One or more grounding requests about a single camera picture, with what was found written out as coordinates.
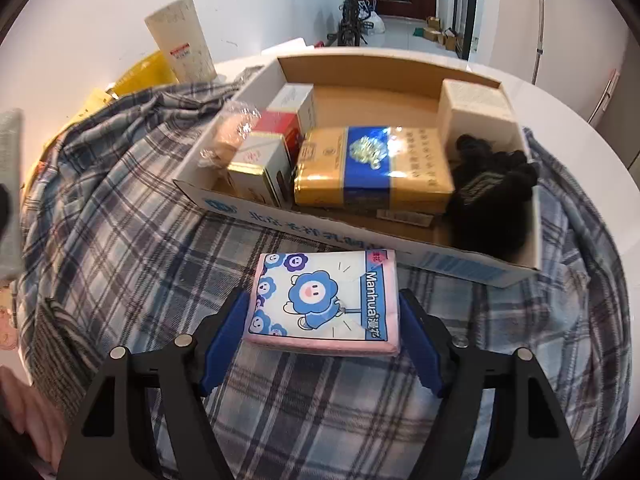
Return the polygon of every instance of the yellow package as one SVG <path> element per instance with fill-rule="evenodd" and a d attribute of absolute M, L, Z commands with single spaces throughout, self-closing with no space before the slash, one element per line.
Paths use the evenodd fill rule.
<path fill-rule="evenodd" d="M 306 134 L 296 204 L 443 213 L 453 193 L 435 128 L 348 126 Z"/>

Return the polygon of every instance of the round table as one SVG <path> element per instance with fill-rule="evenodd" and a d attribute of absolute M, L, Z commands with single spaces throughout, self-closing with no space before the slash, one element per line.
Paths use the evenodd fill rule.
<path fill-rule="evenodd" d="M 622 258 L 629 295 L 633 346 L 632 378 L 626 432 L 640 415 L 640 192 L 618 156 L 583 118 L 545 91 L 513 75 L 461 59 L 407 50 L 372 48 L 404 59 L 424 60 L 475 72 L 501 81 L 521 126 L 562 162 L 605 221 Z M 274 56 L 251 56 L 216 64 L 222 80 L 233 79 L 247 66 L 265 64 Z"/>

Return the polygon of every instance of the plaid cloth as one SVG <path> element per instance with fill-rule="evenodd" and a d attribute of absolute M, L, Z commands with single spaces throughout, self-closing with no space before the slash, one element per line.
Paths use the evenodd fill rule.
<path fill-rule="evenodd" d="M 163 346 L 248 285 L 261 252 L 331 247 L 197 208 L 172 171 L 237 84 L 125 96 L 70 127 L 22 209 L 15 283 L 20 348 L 35 384 L 72 419 L 108 351 Z M 620 446 L 630 381 L 629 312 L 616 248 L 578 184 L 528 133 L 540 165 L 543 268 L 498 289 L 399 266 L 430 314 L 480 348 L 537 355 L 584 474 Z M 474 478 L 491 413 L 485 392 L 465 470 Z M 150 395 L 161 461 L 175 468 Z M 241 344 L 205 401 L 239 479 L 407 478 L 439 401 L 397 358 L 329 358 Z"/>

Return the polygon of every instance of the screw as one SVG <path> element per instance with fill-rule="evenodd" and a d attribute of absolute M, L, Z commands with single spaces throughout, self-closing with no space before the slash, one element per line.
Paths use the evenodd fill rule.
<path fill-rule="evenodd" d="M 531 353 L 531 350 L 529 350 L 528 348 L 524 348 L 524 347 L 518 348 L 518 351 L 516 352 L 516 354 L 523 361 L 531 361 L 533 359 L 533 354 Z"/>
<path fill-rule="evenodd" d="M 174 344 L 181 347 L 189 346 L 191 344 L 191 341 L 193 341 L 193 337 L 191 337 L 189 334 L 180 334 L 174 339 Z"/>
<path fill-rule="evenodd" d="M 463 335 L 455 335 L 451 338 L 451 342 L 453 343 L 453 346 L 455 346 L 456 348 L 466 348 L 469 346 L 469 339 L 466 338 L 466 336 Z"/>
<path fill-rule="evenodd" d="M 111 359 L 122 359 L 126 353 L 127 349 L 124 348 L 124 346 L 116 346 L 115 348 L 111 349 L 109 355 L 111 356 Z"/>

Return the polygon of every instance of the red object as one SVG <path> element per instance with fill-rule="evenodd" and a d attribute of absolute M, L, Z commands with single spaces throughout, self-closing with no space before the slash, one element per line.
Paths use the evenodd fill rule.
<path fill-rule="evenodd" d="M 252 133 L 281 134 L 287 147 L 287 155 L 293 167 L 298 160 L 302 136 L 298 116 L 289 112 L 261 111 L 261 117 L 252 128 Z"/>

